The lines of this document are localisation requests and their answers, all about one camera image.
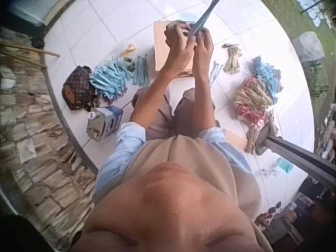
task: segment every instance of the stone wall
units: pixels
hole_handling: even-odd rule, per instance
[[[0,36],[31,46],[26,35],[5,28]],[[36,52],[2,50],[40,62]],[[95,174],[69,141],[43,72],[3,54],[0,64],[0,186],[20,214],[55,248],[66,251],[93,208]]]

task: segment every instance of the pink and tan bundle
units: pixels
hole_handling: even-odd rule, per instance
[[[277,134],[273,113],[268,110],[271,105],[272,100],[267,94],[265,84],[257,78],[246,78],[237,90],[235,107],[238,119],[249,125],[245,152],[254,152],[256,139],[264,123],[270,123],[272,133]]]

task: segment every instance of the shirt sleeve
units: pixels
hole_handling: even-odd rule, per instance
[[[203,130],[199,133],[198,137],[209,142],[222,152],[232,167],[251,172],[251,168],[247,163],[244,154],[234,148],[230,143],[226,142],[224,133],[220,128],[215,127]]]
[[[98,172],[95,194],[111,182],[122,178],[134,154],[145,142],[144,127],[135,122],[121,125],[115,149]]]

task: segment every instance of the cardboard box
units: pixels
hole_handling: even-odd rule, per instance
[[[164,31],[166,30],[166,25],[171,21],[165,22],[154,22],[154,51],[155,51],[155,71],[160,71],[164,66],[170,48],[166,44],[166,36],[164,35]],[[192,76],[192,68],[193,68],[193,57],[189,64],[186,66],[185,70],[178,75],[178,77],[190,77]]]

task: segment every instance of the white tiled floor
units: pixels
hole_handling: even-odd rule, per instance
[[[112,153],[116,136],[97,143],[86,135],[87,112],[70,111],[61,96],[62,84],[76,65],[93,69],[120,50],[120,44],[134,44],[133,56],[148,55],[149,76],[154,71],[153,22],[156,20],[198,19],[209,0],[76,0],[55,23],[45,38],[46,50],[61,54],[46,57],[49,77],[63,116],[79,144],[100,168]],[[245,135],[247,128],[236,120],[234,94],[246,77],[254,74],[253,57],[262,56],[282,72],[283,91],[274,106],[280,134],[301,147],[312,151],[314,128],[307,83],[298,57],[286,33],[260,0],[225,0],[215,8],[205,26],[211,31],[215,50],[212,62],[225,64],[228,54],[224,43],[239,44],[240,72],[228,75],[221,71],[212,86],[216,105],[215,117],[222,128]],[[176,107],[183,92],[194,87],[193,78],[175,79],[170,84],[171,105]],[[123,97],[114,105],[124,108],[123,122],[133,111],[130,104],[139,87],[128,84]],[[262,211],[282,201],[285,206],[306,177],[295,167],[286,174],[276,168],[278,155],[267,151],[262,156],[247,155],[252,172],[263,197]]]

